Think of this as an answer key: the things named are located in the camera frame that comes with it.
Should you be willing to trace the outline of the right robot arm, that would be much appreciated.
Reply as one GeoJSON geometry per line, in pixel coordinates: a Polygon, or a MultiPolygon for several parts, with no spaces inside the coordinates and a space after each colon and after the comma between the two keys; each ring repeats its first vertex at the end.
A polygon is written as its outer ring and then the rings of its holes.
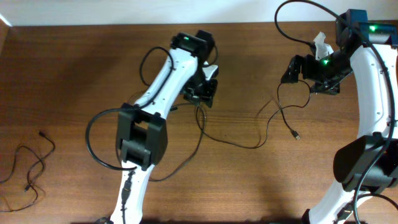
{"type": "Polygon", "coordinates": [[[364,201],[397,185],[397,27],[349,9],[336,20],[336,44],[333,50],[318,34],[311,54],[294,56],[281,79],[309,79],[312,93],[337,95],[354,75],[358,92],[358,137],[335,154],[335,179],[303,223],[344,223],[364,201]]]}

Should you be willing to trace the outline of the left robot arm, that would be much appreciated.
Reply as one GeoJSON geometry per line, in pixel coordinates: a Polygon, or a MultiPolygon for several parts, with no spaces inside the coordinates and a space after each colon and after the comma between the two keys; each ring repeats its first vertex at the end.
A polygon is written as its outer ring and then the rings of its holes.
{"type": "Polygon", "coordinates": [[[122,172],[118,201],[107,223],[140,223],[151,172],[168,144],[166,119],[178,95],[207,107],[213,104],[218,66],[208,58],[216,49],[211,33],[179,33],[170,43],[164,66],[146,92],[133,104],[116,108],[116,149],[122,172]]]}

